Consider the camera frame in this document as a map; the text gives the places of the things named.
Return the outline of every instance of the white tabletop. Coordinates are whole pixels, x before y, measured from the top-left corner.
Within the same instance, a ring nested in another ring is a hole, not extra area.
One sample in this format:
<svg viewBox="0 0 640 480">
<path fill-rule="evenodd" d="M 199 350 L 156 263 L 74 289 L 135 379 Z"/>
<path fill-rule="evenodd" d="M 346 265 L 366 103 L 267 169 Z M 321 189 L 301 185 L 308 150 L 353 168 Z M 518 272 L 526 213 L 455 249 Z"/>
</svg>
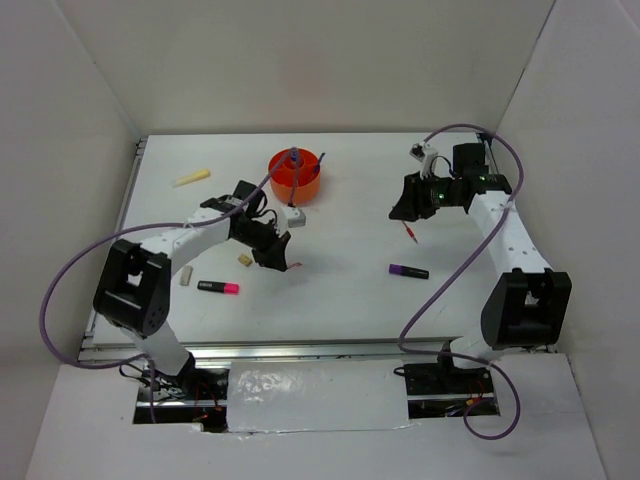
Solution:
<svg viewBox="0 0 640 480">
<path fill-rule="evenodd" d="M 291 230 L 281 273 L 237 261 L 249 249 L 228 241 L 190 264 L 191 285 L 172 281 L 169 322 L 183 343 L 279 342 L 397 337 L 413 313 L 482 240 L 460 208 L 441 209 L 412 225 L 419 245 L 388 219 L 403 177 L 418 163 L 408 155 L 421 134 L 286 134 L 151 136 L 130 198 L 125 226 L 183 221 L 210 198 L 232 193 L 239 180 L 258 183 L 270 158 L 292 145 L 326 152 L 320 193 L 304 212 L 307 225 Z M 470 133 L 441 134 L 432 145 L 451 158 L 452 147 L 474 142 Z M 202 168 L 211 177 L 172 188 L 171 180 Z M 270 207 L 279 207 L 265 188 Z M 129 238 L 141 240 L 158 231 Z M 390 263 L 427 269 L 429 280 L 392 276 Z M 198 291 L 198 280 L 240 284 L 240 294 Z M 496 282 L 483 254 L 427 312 L 414 337 L 463 335 L 480 321 Z M 103 318 L 94 344 L 131 342 Z"/>
</svg>

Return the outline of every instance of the white tape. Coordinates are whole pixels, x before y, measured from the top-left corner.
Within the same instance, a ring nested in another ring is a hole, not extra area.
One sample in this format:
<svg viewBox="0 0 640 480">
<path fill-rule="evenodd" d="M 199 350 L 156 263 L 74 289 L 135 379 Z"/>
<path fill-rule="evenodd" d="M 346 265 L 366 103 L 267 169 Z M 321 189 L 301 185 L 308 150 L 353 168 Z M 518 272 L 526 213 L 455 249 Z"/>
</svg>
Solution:
<svg viewBox="0 0 640 480">
<path fill-rule="evenodd" d="M 234 363 L 231 432 L 391 430 L 409 424 L 399 360 Z"/>
</svg>

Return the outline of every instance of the small wooden block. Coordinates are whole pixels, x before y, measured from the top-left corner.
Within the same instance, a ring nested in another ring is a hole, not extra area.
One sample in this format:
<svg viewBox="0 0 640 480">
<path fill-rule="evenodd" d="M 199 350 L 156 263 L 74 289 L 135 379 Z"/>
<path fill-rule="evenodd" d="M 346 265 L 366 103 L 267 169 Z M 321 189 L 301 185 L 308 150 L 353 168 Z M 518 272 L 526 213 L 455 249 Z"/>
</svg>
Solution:
<svg viewBox="0 0 640 480">
<path fill-rule="evenodd" d="M 189 282 L 191 281 L 191 274 L 193 273 L 193 267 L 187 265 L 182 269 L 182 273 L 180 274 L 180 285 L 183 287 L 189 286 Z"/>
<path fill-rule="evenodd" d="M 244 253 L 240 254 L 240 256 L 238 257 L 238 261 L 241 264 L 243 264 L 245 267 L 248 267 L 253 263 L 253 260 L 251 260 L 251 257 L 249 255 L 245 255 Z"/>
</svg>

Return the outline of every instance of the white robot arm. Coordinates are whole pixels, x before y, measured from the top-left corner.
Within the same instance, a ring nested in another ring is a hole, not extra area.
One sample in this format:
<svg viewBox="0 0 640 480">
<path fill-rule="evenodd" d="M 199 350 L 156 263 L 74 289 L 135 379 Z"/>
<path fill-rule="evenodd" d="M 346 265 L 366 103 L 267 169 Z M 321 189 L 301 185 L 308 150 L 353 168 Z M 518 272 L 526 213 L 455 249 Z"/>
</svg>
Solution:
<svg viewBox="0 0 640 480">
<path fill-rule="evenodd" d="M 410 153 L 422 167 L 405 177 L 402 196 L 389 214 L 392 220 L 412 222 L 435 215 L 439 208 L 462 206 L 486 238 L 504 209 L 509 209 L 504 225 L 489 244 L 498 283 L 482 309 L 481 321 L 445 348 L 491 361 L 509 349 L 556 343 L 571 280 L 564 272 L 554 272 L 535 248 L 515 204 L 509 202 L 511 187 L 506 178 L 489 174 L 484 145 L 456 145 L 452 177 L 445 178 L 433 172 L 437 150 L 416 144 Z M 460 358 L 454 358 L 453 365 L 477 367 L 475 362 Z"/>
<path fill-rule="evenodd" d="M 264 192 L 232 213 L 255 189 L 241 181 L 232 195 L 203 202 L 184 227 L 141 243 L 118 240 L 109 250 L 93 300 L 95 310 L 148 354 L 158 373 L 180 389 L 190 389 L 196 372 L 193 356 L 166 322 L 171 277 L 205 250 L 231 238 L 250 246 L 257 264 L 287 269 L 285 248 L 291 235 L 280 235 L 275 220 L 257 220 L 259 205 L 266 202 Z"/>
</svg>

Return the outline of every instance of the cable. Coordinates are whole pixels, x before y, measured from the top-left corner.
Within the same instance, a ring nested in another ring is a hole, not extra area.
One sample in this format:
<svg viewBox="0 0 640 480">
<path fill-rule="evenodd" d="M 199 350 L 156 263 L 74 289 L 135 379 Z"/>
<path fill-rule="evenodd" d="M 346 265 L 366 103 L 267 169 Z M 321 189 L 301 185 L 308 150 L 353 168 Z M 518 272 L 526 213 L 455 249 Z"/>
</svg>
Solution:
<svg viewBox="0 0 640 480">
<path fill-rule="evenodd" d="M 264 197 L 262 197 L 260 199 L 260 204 L 258 205 L 258 209 L 257 209 L 257 214 L 256 216 L 260 216 L 260 214 L 262 214 L 262 212 L 264 212 L 264 209 L 267 208 L 267 203 L 269 202 L 269 200 L 267 200 L 267 196 L 265 195 Z"/>
<path fill-rule="evenodd" d="M 214 224 L 219 223 L 219 222 L 221 222 L 223 220 L 226 220 L 227 218 L 229 218 L 229 217 L 235 215 L 236 213 L 238 213 L 240 210 L 242 210 L 242 208 L 245 205 L 247 205 L 253 199 L 253 197 L 255 197 L 258 194 L 258 192 L 262 189 L 262 187 L 264 187 L 266 185 L 266 183 L 271 178 L 271 175 L 273 175 L 273 173 L 278 168 L 280 168 L 282 163 L 284 163 L 285 159 L 286 159 L 286 156 L 281 157 L 280 160 L 278 160 L 278 162 L 269 171 L 267 176 L 258 184 L 256 189 L 253 192 L 251 192 L 247 196 L 247 198 L 245 198 L 242 202 L 240 202 L 240 204 L 238 204 L 238 206 L 236 206 L 235 208 L 233 208 L 229 212 L 224 213 L 223 215 L 221 215 L 221 216 L 219 216 L 217 218 L 214 218 L 212 220 L 207 220 L 207 221 L 204 221 L 204 222 L 196 222 L 196 223 L 191 224 L 190 227 L 192 227 L 192 228 L 208 227 L 210 225 L 214 225 Z M 150 413 L 151 421 L 153 423 L 156 423 L 156 417 L 155 417 L 154 405 L 153 405 L 153 403 L 154 403 L 153 402 L 153 387 L 154 387 L 155 378 L 156 378 L 156 366 L 155 366 L 155 362 L 153 361 L 153 359 L 149 355 L 147 355 L 146 353 L 140 353 L 138 355 L 134 355 L 133 357 L 126 358 L 124 360 L 119 360 L 117 362 L 111 362 L 111 363 L 83 363 L 83 362 L 80 362 L 80 361 L 76 360 L 73 357 L 65 355 L 64 353 L 62 353 L 61 351 L 59 351 L 56 348 L 56 346 L 51 341 L 51 338 L 49 337 L 49 333 L 47 332 L 47 325 L 46 325 L 47 308 L 49 307 L 49 302 L 51 300 L 51 296 L 53 295 L 53 292 L 55 291 L 56 287 L 58 286 L 58 283 L 60 283 L 60 280 L 62 279 L 62 277 L 64 277 L 64 275 L 71 269 L 71 267 L 73 267 L 81 258 L 83 258 L 85 255 L 87 255 L 92 250 L 95 250 L 96 248 L 98 248 L 100 245 L 103 245 L 103 244 L 109 242 L 110 240 L 114 240 L 114 239 L 116 239 L 118 237 L 121 237 L 122 235 L 127 235 L 129 233 L 140 232 L 142 230 L 151 230 L 151 229 L 155 229 L 155 228 L 183 228 L 184 225 L 185 225 L 184 222 L 161 222 L 161 223 L 148 223 L 148 224 L 144 224 L 144 225 L 138 225 L 138 226 L 135 226 L 135 227 L 124 228 L 124 229 L 119 230 L 119 231 L 117 231 L 115 233 L 107 235 L 106 237 L 101 238 L 100 240 L 97 240 L 94 243 L 90 244 L 89 246 L 83 248 L 80 252 L 78 252 L 76 255 L 74 255 L 71 258 L 71 260 L 69 260 L 67 263 L 65 263 L 62 266 L 62 268 L 60 268 L 58 273 L 55 274 L 55 276 L 53 277 L 53 280 L 51 280 L 51 283 L 47 287 L 47 290 L 46 290 L 46 292 L 44 294 L 44 297 L 42 299 L 42 304 L 40 305 L 40 313 L 38 315 L 38 327 L 39 327 L 39 330 L 40 330 L 40 337 L 42 337 L 42 341 L 44 342 L 44 344 L 47 347 L 47 349 L 51 352 L 51 354 L 54 357 L 56 357 L 58 360 L 60 360 L 62 363 L 65 363 L 67 365 L 71 365 L 72 367 L 82 368 L 82 369 L 85 369 L 85 370 L 106 370 L 106 369 L 109 369 L 109 368 L 120 367 L 121 365 L 126 365 L 128 363 L 135 362 L 136 360 L 145 359 L 147 361 L 147 363 L 149 364 L 149 368 L 151 370 L 151 378 L 150 378 L 150 381 L 149 381 L 149 383 L 150 383 L 149 389 L 151 391 L 151 400 L 149 402 L 149 406 L 150 406 L 149 413 Z"/>
<path fill-rule="evenodd" d="M 192 422 L 197 422 L 198 420 L 204 420 L 208 417 L 205 413 L 204 408 L 202 409 L 202 414 L 198 417 L 196 413 L 198 413 L 198 400 L 200 399 L 200 385 L 196 385 L 196 395 L 193 401 L 193 420 Z"/>
<path fill-rule="evenodd" d="M 217 411 L 220 411 L 220 406 L 218 405 L 218 399 L 216 398 L 216 396 L 211 391 L 211 388 L 209 388 L 209 385 L 207 385 L 204 382 L 200 382 L 200 386 L 204 387 L 204 389 L 207 391 L 207 393 L 209 393 L 209 396 L 211 397 L 211 399 L 213 400 L 213 404 L 215 405 L 215 409 Z"/>
<path fill-rule="evenodd" d="M 412 354 L 418 354 L 418 355 L 420 354 L 434 355 L 434 356 L 443 355 L 443 356 L 452 357 L 452 358 L 460 358 L 462 360 L 469 360 L 472 362 L 479 363 L 481 365 L 485 365 L 488 368 L 493 368 L 496 372 L 498 372 L 505 379 L 505 381 L 507 382 L 507 385 L 509 385 L 509 388 L 511 389 L 511 392 L 513 393 L 513 397 L 515 399 L 516 411 L 511 424 L 503 432 L 496 435 L 484 435 L 473 429 L 473 427 L 469 424 L 469 419 L 468 419 L 469 413 L 478 405 L 481 405 L 485 402 L 490 401 L 489 399 L 484 399 L 470 405 L 465 410 L 462 418 L 463 418 L 465 427 L 467 427 L 469 432 L 471 432 L 476 437 L 482 438 L 483 440 L 500 440 L 501 438 L 504 438 L 507 435 L 509 435 L 511 432 L 513 432 L 513 430 L 518 425 L 518 422 L 520 421 L 520 413 L 521 413 L 520 396 L 518 395 L 518 391 L 516 390 L 515 385 L 513 384 L 509 376 L 505 373 L 505 371 L 502 370 L 502 368 L 500 368 L 495 363 L 491 363 L 483 358 L 477 358 L 477 357 L 472 357 L 470 355 L 464 355 L 461 353 L 453 353 L 453 352 L 446 352 L 446 351 L 418 350 L 415 348 L 409 348 L 405 345 L 407 334 L 413 328 L 416 322 L 420 319 L 420 317 L 424 315 L 424 312 L 426 312 L 442 296 L 442 294 L 447 291 L 447 289 L 458 279 L 458 277 L 460 277 L 460 275 L 462 275 L 462 273 L 469 267 L 469 265 L 471 265 L 480 256 L 480 254 L 484 251 L 484 249 L 487 248 L 487 245 L 489 245 L 489 243 L 491 243 L 494 237 L 498 234 L 498 232 L 500 231 L 500 229 L 502 228 L 502 226 L 507 220 L 507 216 L 509 215 L 510 204 L 516 198 L 516 195 L 518 195 L 518 192 L 520 192 L 520 189 L 522 188 L 522 184 L 524 183 L 524 168 L 522 166 L 522 161 L 520 160 L 520 157 L 518 156 L 516 151 L 513 149 L 511 145 L 509 145 L 509 143 L 506 140 L 504 140 L 498 134 L 492 133 L 485 128 L 482 128 L 470 123 L 454 123 L 452 125 L 447 125 L 446 127 L 439 128 L 435 132 L 431 133 L 430 135 L 427 136 L 427 138 L 424 139 L 424 142 L 428 143 L 436 135 L 442 132 L 446 132 L 448 130 L 452 130 L 454 128 L 470 128 L 470 129 L 482 132 L 485 135 L 489 135 L 495 140 L 497 140 L 498 142 L 500 142 L 502 146 L 504 146 L 509 151 L 509 153 L 511 154 L 511 156 L 513 157 L 516 163 L 516 166 L 518 167 L 518 182 L 515 188 L 513 189 L 513 192 L 509 196 L 507 204 L 505 205 L 505 208 L 502 212 L 502 216 L 500 217 L 500 220 L 498 221 L 494 229 L 489 233 L 489 235 L 487 235 L 487 238 L 485 238 L 480 243 L 478 248 L 476 248 L 471 253 L 471 255 L 469 255 L 469 258 L 467 258 L 462 263 L 462 265 L 460 265 L 458 269 L 455 272 L 453 272 L 453 274 L 442 284 L 442 286 L 438 290 L 436 290 L 436 292 L 431 296 L 431 298 L 429 298 L 429 300 L 427 300 L 425 304 L 422 307 L 420 307 L 420 309 L 415 313 L 415 315 L 411 317 L 409 322 L 405 325 L 405 327 L 402 329 L 402 332 L 400 333 L 400 336 L 398 338 L 398 348 L 400 348 L 400 350 L 402 350 L 405 353 L 412 353 Z"/>
<path fill-rule="evenodd" d="M 262 218 L 267 213 L 273 213 L 273 216 L 275 217 L 276 223 L 278 222 L 278 213 L 273 208 L 265 208 L 262 212 L 260 212 L 260 214 L 256 215 L 254 218 Z"/>
<path fill-rule="evenodd" d="M 293 207 L 293 196 L 296 193 L 296 188 L 298 188 L 298 176 L 300 175 L 300 163 L 302 163 L 302 158 L 299 158 L 299 152 L 296 147 L 291 147 L 291 150 L 289 150 L 289 156 L 291 157 L 291 160 L 293 160 L 296 164 L 296 173 L 293 177 L 293 187 L 291 188 L 291 194 L 289 194 L 289 203 L 287 204 L 290 207 Z"/>
<path fill-rule="evenodd" d="M 135 377 L 133 375 L 127 375 L 122 367 L 130 367 L 133 370 L 135 370 L 136 372 L 140 373 L 139 377 Z M 131 380 L 136 380 L 138 381 L 140 384 L 142 384 L 145 388 L 151 388 L 151 383 L 149 382 L 149 380 L 145 377 L 146 372 L 138 367 L 136 367 L 135 365 L 131 364 L 131 363 L 127 363 L 125 365 L 120 365 L 118 367 L 118 373 L 120 373 L 120 376 L 124 377 L 124 378 L 130 378 Z M 174 395 L 173 393 L 171 393 L 168 389 L 173 387 L 173 385 L 171 385 L 169 382 L 167 382 L 166 380 L 164 380 L 162 377 L 157 377 L 155 379 L 156 382 L 158 382 L 158 391 L 162 391 L 164 390 L 164 392 L 168 395 L 169 398 L 172 398 L 174 400 L 182 400 L 181 397 L 177 397 L 176 395 Z"/>
<path fill-rule="evenodd" d="M 431 160 L 431 164 L 429 165 L 429 173 L 431 174 L 431 176 L 435 176 L 436 172 L 433 170 L 434 167 L 436 166 L 436 161 L 441 158 L 443 159 L 445 162 L 447 162 L 447 165 L 449 165 L 449 175 L 451 175 L 453 177 L 453 165 L 451 165 L 451 162 L 449 161 L 449 159 L 445 156 L 442 155 L 438 155 L 436 157 L 433 157 L 433 160 Z"/>
</svg>

